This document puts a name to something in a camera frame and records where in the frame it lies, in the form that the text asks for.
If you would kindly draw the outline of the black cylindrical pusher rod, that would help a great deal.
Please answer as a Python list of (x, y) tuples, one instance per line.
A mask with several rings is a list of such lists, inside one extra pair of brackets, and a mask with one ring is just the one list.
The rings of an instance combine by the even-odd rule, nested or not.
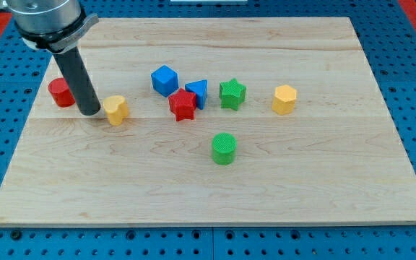
[(80, 113), (93, 116), (101, 109), (100, 101), (92, 86), (90, 76), (77, 47), (53, 55)]

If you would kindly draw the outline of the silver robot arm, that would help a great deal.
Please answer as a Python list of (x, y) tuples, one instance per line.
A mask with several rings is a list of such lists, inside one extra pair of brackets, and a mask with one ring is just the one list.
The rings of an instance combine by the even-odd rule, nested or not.
[(77, 47), (98, 15), (86, 13), (78, 0), (6, 0), (5, 7), (25, 44), (53, 55), (80, 113), (98, 113), (100, 101)]

